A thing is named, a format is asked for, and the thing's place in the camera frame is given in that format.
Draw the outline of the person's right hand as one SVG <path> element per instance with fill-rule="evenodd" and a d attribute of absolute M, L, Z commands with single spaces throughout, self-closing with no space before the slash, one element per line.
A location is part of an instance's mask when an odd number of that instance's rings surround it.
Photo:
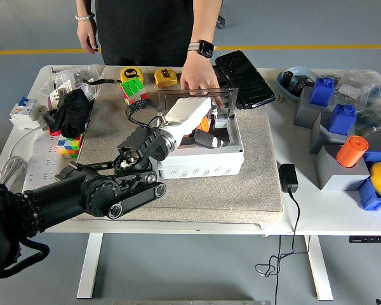
<path fill-rule="evenodd" d="M 97 25 L 94 19 L 77 21 L 77 36 L 81 48 L 89 54 L 94 55 L 98 52 L 98 43 L 96 39 Z"/>

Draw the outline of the person's left hand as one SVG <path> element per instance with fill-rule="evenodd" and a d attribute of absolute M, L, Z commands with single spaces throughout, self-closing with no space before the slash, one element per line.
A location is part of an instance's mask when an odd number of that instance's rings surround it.
<path fill-rule="evenodd" d="M 180 78 L 183 90 L 219 89 L 218 79 L 210 59 L 197 51 L 188 51 Z"/>

